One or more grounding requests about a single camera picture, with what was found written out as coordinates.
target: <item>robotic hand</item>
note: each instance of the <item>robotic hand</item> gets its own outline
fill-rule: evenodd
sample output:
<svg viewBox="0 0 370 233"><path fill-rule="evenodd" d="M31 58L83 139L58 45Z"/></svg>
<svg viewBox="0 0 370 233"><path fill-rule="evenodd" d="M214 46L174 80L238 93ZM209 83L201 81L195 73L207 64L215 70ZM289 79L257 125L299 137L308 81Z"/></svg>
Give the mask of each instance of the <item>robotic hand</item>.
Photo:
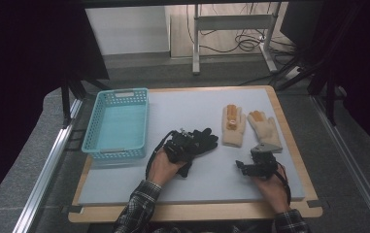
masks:
<svg viewBox="0 0 370 233"><path fill-rule="evenodd" d="M194 130L192 133L181 129L181 132L176 130L170 131L154 149L151 158L149 159L146 168L146 178L148 177L151 164L158 150L163 147L167 153L169 161L177 163L179 161L186 162L186 165L179 169L178 174L183 178L187 177L188 170L191 167L192 160L196 155L213 150L218 146L218 136L212 134L212 129L206 128L202 132Z"/></svg>
<svg viewBox="0 0 370 233"><path fill-rule="evenodd" d="M284 185L287 194L287 203L290 205L290 187L287 183L287 179L278 172L278 166L282 164L276 161L276 158L272 153L273 150L277 150L278 148L279 147L271 144L261 143L251 149L254 164L246 165L243 162L236 160L236 165L242 171L244 176L260 177L265 180L271 178L273 175L278 177Z"/></svg>

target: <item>table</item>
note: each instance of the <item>table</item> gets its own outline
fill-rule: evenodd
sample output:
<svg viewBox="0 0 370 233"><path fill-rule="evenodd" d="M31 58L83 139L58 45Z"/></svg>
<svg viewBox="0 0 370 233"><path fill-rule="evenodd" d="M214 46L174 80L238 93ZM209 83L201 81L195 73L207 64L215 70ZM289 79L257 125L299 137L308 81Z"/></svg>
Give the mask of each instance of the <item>table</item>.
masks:
<svg viewBox="0 0 370 233"><path fill-rule="evenodd" d="M249 88L264 88L275 111L277 121L279 122L283 136L286 139L287 147L290 151L292 161L298 171L300 181L302 182L305 198L300 201L293 201L291 207L298 209L304 217L318 217L322 214L321 207L310 207L309 201L318 201L318 196L313 188L306 167L303 163L299 150L294 142L289 126L286 122L281 105L276 93L271 86L244 86L244 87L197 87L197 88L172 88L172 89L152 89L151 92L160 91L194 91L194 90L238 90ZM78 209L78 200L87 177L91 159L88 158L84 165L84 170L73 199L74 209ZM69 220L72 222L112 222L124 205L114 206L88 206L81 207L77 212L69 213ZM177 221L177 220L223 220L223 219L242 219L242 218L271 218L274 216L271 208L266 202L242 202L242 203L215 203L215 204L160 204L157 205L153 221Z"/></svg>

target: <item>gray floor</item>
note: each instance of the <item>gray floor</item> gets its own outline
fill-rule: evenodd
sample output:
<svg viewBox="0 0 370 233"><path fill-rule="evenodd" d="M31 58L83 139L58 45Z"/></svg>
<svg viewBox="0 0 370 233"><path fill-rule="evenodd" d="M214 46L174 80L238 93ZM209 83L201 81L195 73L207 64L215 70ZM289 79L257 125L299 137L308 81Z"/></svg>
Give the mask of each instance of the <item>gray floor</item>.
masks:
<svg viewBox="0 0 370 233"><path fill-rule="evenodd" d="M113 88L147 88L239 85L268 75L261 56L204 57L200 76L191 74L189 59L170 59L166 54L136 54L106 57ZM250 84L267 84L259 79ZM323 216L307 218L314 232L370 232L370 210L348 168L320 120L307 80L278 92L287 122L323 205ZM84 84L94 94L95 86ZM86 105L94 100L88 95ZM340 101L335 105L337 129L370 183L370 137L355 123ZM76 127L63 153L47 195L30 232L87 232L88 224L67 220L85 154L78 151L88 122L88 113L76 119ZM12 232L61 128L61 95L54 91L45 99L40 120L16 164L0 185L0 232Z"/></svg>

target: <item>plastic basket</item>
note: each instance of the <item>plastic basket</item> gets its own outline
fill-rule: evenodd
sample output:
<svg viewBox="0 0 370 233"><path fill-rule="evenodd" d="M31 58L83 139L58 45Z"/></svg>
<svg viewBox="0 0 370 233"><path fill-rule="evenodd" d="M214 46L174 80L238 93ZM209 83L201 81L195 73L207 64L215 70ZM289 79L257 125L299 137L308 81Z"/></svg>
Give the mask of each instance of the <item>plastic basket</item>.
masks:
<svg viewBox="0 0 370 233"><path fill-rule="evenodd" d="M100 91L82 151L97 161L145 157L148 93L146 88Z"/></svg>

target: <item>wall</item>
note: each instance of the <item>wall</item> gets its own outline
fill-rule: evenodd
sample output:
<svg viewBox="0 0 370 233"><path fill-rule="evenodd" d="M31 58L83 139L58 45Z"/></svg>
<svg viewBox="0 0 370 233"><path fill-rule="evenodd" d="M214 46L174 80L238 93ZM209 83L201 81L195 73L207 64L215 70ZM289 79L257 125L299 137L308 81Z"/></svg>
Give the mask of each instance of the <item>wall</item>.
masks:
<svg viewBox="0 0 370 233"><path fill-rule="evenodd" d="M86 9L103 55L169 50L164 6Z"/></svg>

